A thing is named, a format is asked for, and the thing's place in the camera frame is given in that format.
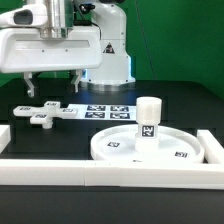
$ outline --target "white circular tray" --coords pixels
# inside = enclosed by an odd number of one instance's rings
[[[190,162],[201,163],[204,149],[197,138],[173,128],[159,126],[158,150],[147,153],[135,150],[135,134],[138,125],[122,125],[100,131],[91,140],[94,160],[133,162]]]

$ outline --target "green wall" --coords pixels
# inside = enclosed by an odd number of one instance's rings
[[[0,1],[2,11],[22,2]],[[223,0],[126,0],[121,7],[136,79],[195,81],[224,98]],[[8,77],[0,75],[0,84]]]

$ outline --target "white base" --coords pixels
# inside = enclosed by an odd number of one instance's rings
[[[91,140],[91,155],[95,160],[137,161],[163,163],[201,163],[204,149],[198,140],[183,131],[158,127],[158,149],[152,147],[155,139],[136,139],[138,125],[121,125],[98,132]],[[136,150],[136,143],[148,145],[147,151]]]
[[[4,128],[9,130],[9,126],[0,126],[0,130]],[[205,134],[203,131],[200,132],[200,142],[203,146]],[[6,144],[9,138],[4,141],[4,136],[4,134],[0,134],[0,142]],[[214,137],[211,138],[212,141],[206,143],[206,148],[209,150],[217,145],[213,144]],[[223,190],[224,165],[1,159],[0,185],[121,186]]]

